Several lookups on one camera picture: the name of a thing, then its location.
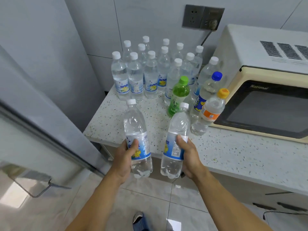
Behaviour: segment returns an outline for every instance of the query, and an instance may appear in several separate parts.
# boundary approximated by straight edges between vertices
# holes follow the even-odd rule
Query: countertop
[[[137,102],[146,124],[152,157],[162,157],[170,117],[163,97]],[[114,86],[83,134],[117,147],[125,139],[125,101]],[[189,133],[201,162],[211,171],[308,195],[308,144],[209,127],[203,136]]]

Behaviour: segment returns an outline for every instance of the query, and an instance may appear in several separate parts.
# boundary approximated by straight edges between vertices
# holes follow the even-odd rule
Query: microwave window
[[[289,132],[302,132],[308,129],[308,99],[253,91],[227,120]]]

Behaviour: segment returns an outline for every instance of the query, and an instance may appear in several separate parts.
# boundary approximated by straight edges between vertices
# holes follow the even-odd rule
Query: microwave
[[[308,33],[229,24],[214,56],[230,95],[213,126],[308,143]]]

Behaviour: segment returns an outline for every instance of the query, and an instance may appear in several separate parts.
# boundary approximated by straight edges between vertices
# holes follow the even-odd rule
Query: person
[[[188,139],[186,143],[180,135],[177,144],[184,149],[183,172],[194,181],[202,199],[219,231],[272,231],[272,229],[242,203],[236,200],[204,166],[195,145]],[[127,149],[124,140],[115,152],[114,162],[95,189],[93,195],[81,209],[66,231],[102,231],[106,227],[112,205],[119,187],[129,177],[131,156],[138,149],[138,140],[134,140]],[[133,218],[135,231],[149,231],[143,213]]]

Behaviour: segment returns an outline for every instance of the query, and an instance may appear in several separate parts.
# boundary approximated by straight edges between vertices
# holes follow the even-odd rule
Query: green tea bottle
[[[180,108],[180,104],[189,95],[188,77],[181,76],[179,82],[172,88],[172,97],[168,108],[169,116],[173,116]]]

